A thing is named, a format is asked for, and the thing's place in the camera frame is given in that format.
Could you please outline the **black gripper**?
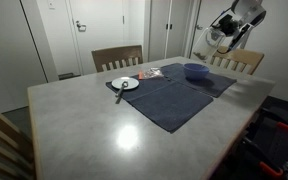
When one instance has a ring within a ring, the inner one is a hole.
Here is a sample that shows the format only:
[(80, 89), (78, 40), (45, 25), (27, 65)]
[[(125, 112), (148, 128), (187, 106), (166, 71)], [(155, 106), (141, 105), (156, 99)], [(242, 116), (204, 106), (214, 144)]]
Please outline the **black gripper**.
[(213, 28), (220, 30), (227, 37), (232, 36), (239, 28), (239, 23), (229, 14), (221, 18)]

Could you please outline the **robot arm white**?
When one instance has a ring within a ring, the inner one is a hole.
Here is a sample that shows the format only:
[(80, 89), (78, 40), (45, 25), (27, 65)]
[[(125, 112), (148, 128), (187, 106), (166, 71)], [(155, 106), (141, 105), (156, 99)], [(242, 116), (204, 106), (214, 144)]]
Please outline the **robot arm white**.
[(226, 37), (232, 38), (226, 52), (236, 49), (246, 34), (264, 20), (266, 10), (261, 3), (262, 0), (234, 0), (229, 10), (238, 16), (239, 20), (234, 20), (230, 14), (226, 14), (216, 25), (211, 24)]

